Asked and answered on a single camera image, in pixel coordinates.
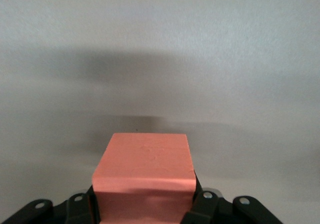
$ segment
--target red block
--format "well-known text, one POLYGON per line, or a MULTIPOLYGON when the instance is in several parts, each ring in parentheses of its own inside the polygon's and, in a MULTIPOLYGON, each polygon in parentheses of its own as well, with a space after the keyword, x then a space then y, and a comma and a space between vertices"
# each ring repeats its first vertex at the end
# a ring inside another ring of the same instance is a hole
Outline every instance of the red block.
POLYGON ((178 224, 196 176, 185 134, 116 133, 92 177, 101 224, 178 224))

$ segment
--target silver screw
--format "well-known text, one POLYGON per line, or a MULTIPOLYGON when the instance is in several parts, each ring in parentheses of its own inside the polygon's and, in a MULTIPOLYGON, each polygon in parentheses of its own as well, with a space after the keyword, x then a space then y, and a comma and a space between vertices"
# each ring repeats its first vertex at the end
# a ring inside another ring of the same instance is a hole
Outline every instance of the silver screw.
POLYGON ((213 195, 212 195, 212 193, 205 192, 205 193, 203 193, 203 197, 210 199, 210 198, 213 198, 213 195))
POLYGON ((250 201, 247 198, 240 198, 239 201, 243 205, 249 205, 250 204, 250 201))

